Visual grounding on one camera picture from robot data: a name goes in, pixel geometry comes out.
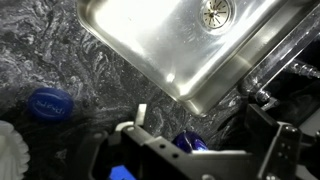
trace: granite countertop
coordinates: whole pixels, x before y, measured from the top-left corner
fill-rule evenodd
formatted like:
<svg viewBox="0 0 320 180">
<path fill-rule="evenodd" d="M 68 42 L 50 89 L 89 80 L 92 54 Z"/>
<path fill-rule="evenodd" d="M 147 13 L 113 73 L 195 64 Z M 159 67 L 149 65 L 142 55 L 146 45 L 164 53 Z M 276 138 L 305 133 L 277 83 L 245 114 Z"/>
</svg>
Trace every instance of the granite countertop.
<svg viewBox="0 0 320 180">
<path fill-rule="evenodd" d="M 237 118 L 229 118 L 239 110 L 240 96 L 227 98 L 205 118 L 192 116 L 82 28 L 75 3 L 0 1 L 0 119 L 12 123 L 30 148 L 26 179 L 63 179 L 66 157 L 87 132 L 110 132 L 132 120 L 140 103 L 148 104 L 146 131 L 168 140 L 188 129 L 219 149 L 235 132 L 230 127 L 242 126 Z M 45 124 L 29 116 L 26 100 L 39 87 L 72 95 L 70 121 Z"/>
</svg>

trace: sink drain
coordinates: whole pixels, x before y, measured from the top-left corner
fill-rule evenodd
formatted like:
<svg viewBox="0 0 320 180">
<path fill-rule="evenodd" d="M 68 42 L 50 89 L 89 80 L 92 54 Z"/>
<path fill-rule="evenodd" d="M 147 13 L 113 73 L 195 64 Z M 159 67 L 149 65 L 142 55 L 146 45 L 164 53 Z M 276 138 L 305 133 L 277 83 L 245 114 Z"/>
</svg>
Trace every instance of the sink drain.
<svg viewBox="0 0 320 180">
<path fill-rule="evenodd" d="M 230 5 L 227 1 L 209 0 L 203 8 L 203 22 L 212 29 L 221 28 L 228 22 L 230 13 Z"/>
</svg>

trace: black metal part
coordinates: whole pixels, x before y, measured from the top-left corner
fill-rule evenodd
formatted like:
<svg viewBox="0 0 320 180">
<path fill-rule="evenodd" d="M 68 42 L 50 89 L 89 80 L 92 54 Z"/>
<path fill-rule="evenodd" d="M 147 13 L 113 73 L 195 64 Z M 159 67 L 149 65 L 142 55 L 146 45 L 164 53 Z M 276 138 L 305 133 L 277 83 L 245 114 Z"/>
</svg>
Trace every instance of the black metal part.
<svg viewBox="0 0 320 180">
<path fill-rule="evenodd" d="M 301 138 L 300 130 L 291 125 L 282 125 L 269 147 L 258 178 L 262 180 L 272 176 L 281 180 L 295 179 Z"/>
<path fill-rule="evenodd" d="M 95 132 L 85 137 L 68 170 L 67 179 L 94 180 L 101 178 L 101 172 L 109 174 L 111 169 L 101 171 L 102 167 L 98 167 L 94 170 L 97 167 L 96 159 L 101 151 L 100 146 L 107 141 L 108 134 L 104 131 Z"/>
<path fill-rule="evenodd" d="M 81 145 L 69 179 L 106 180 L 111 168 L 117 165 L 125 165 L 142 180 L 295 179 L 301 131 L 289 124 L 279 125 L 257 105 L 248 106 L 246 127 L 256 137 L 252 147 L 260 148 L 258 151 L 187 154 L 162 137 L 152 137 L 137 125 L 126 125 L 110 136 L 105 132 L 98 133 L 102 136 L 95 133 Z M 303 152 L 314 154 L 318 150 L 319 143 L 304 145 Z M 309 168 L 314 170 L 318 165 L 313 162 Z"/>
</svg>

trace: sink basin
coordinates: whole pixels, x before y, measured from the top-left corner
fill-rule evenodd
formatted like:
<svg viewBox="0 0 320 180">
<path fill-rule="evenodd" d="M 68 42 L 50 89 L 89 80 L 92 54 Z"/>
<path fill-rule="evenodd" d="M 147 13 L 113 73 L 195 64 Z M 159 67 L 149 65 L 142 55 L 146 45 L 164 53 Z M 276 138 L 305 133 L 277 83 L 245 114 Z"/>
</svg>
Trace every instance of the sink basin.
<svg viewBox="0 0 320 180">
<path fill-rule="evenodd" d="M 77 10 L 89 32 L 204 116 L 313 2 L 78 0 Z"/>
</svg>

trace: screw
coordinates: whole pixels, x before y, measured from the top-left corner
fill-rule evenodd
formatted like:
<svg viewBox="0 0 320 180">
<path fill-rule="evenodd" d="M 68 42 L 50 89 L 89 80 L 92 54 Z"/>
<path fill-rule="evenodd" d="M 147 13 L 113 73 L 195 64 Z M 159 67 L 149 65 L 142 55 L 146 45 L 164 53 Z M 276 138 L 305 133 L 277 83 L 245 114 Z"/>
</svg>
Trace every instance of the screw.
<svg viewBox="0 0 320 180">
<path fill-rule="evenodd" d="M 100 139 L 100 138 L 102 137 L 102 134 L 101 134 L 101 133 L 95 133 L 95 134 L 93 135 L 93 137 L 94 137 L 95 139 Z"/>
<path fill-rule="evenodd" d="M 128 130 L 128 131 L 133 131 L 133 130 L 134 130 L 134 127 L 128 127 L 127 130 Z"/>
<path fill-rule="evenodd" d="M 211 176 L 210 174 L 204 174 L 202 175 L 202 180 L 215 180 L 215 178 L 213 176 Z"/>
<path fill-rule="evenodd" d="M 271 98 L 271 93 L 269 91 L 260 90 L 256 93 L 255 99 L 258 102 L 268 102 Z"/>
</svg>

